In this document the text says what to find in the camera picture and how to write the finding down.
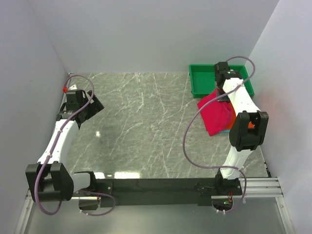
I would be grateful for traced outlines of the crimson red t shirt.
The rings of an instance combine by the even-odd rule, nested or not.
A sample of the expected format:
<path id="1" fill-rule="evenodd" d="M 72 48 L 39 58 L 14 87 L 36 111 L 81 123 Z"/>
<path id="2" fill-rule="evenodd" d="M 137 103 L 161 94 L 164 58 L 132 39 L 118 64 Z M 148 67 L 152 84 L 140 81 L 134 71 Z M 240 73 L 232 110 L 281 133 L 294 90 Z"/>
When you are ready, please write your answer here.
<path id="1" fill-rule="evenodd" d="M 200 115 L 209 136 L 214 136 L 225 129 L 235 111 L 229 102 L 214 101 L 207 105 Z"/>

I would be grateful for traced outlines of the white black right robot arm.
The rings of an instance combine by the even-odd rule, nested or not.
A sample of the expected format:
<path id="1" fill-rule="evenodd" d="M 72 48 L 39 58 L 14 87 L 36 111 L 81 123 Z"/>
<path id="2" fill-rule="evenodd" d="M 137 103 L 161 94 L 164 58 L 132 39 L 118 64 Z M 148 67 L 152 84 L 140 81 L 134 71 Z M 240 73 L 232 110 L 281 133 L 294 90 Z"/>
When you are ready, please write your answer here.
<path id="1" fill-rule="evenodd" d="M 249 155 L 265 137 L 269 116 L 253 102 L 253 88 L 243 65 L 222 61 L 190 65 L 191 87 L 209 136 L 229 131 L 230 150 L 214 179 L 197 185 L 201 195 L 240 195 L 238 178 Z"/>

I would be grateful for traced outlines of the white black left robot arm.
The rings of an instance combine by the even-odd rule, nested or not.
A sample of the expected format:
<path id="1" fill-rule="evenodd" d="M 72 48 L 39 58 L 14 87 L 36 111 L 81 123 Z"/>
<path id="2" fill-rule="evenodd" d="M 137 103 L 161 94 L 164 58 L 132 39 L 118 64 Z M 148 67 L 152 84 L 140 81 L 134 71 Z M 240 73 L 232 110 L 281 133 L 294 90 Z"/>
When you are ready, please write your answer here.
<path id="1" fill-rule="evenodd" d="M 103 108 L 92 90 L 74 89 L 66 92 L 66 101 L 56 115 L 55 128 L 46 150 L 37 163 L 29 164 L 25 171 L 35 202 L 68 201 L 79 190 L 96 190 L 94 172 L 70 174 L 65 162 L 82 123 Z"/>

